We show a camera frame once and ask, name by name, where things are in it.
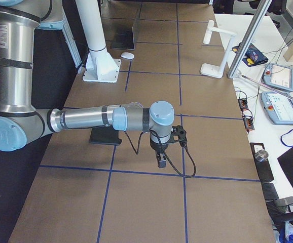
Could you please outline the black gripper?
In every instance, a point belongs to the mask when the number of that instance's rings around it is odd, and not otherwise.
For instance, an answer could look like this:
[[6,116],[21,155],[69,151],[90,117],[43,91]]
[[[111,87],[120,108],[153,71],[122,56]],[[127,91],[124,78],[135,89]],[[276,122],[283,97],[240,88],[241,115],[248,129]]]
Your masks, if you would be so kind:
[[160,136],[155,135],[154,133],[150,133],[150,146],[155,152],[157,152],[158,168],[166,167],[167,159],[166,155],[163,152],[168,147],[168,144],[166,144],[166,142],[168,142],[169,139],[170,135]]

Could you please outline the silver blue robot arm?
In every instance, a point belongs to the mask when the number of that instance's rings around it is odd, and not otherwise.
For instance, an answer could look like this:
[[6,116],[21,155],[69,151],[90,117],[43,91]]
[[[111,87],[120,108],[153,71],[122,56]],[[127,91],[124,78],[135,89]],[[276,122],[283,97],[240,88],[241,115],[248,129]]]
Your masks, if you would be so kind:
[[23,162],[29,145],[66,129],[90,128],[97,120],[82,109],[61,110],[74,72],[58,73],[60,61],[41,53],[33,59],[37,30],[60,30],[62,1],[0,1],[0,169]]

